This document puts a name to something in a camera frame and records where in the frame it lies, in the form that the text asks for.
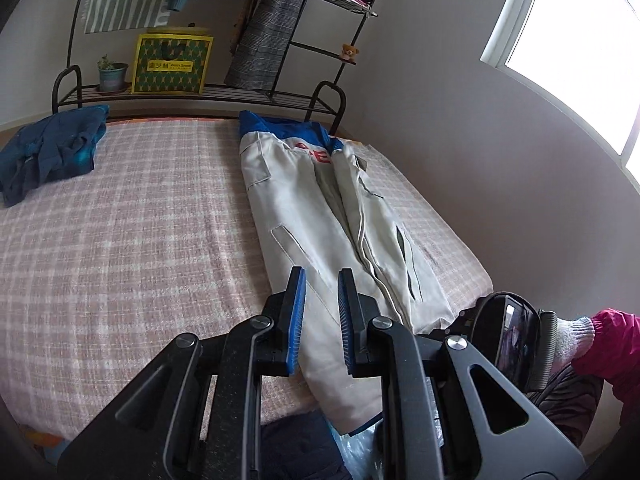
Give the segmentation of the right hand white glove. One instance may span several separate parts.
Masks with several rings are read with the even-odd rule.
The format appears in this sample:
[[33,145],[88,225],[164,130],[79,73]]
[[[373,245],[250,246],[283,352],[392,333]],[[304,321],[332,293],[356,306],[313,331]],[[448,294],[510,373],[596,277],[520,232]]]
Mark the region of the right hand white glove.
[[551,374],[559,372],[574,359],[583,356],[591,348],[594,336],[596,329],[591,318],[558,318]]

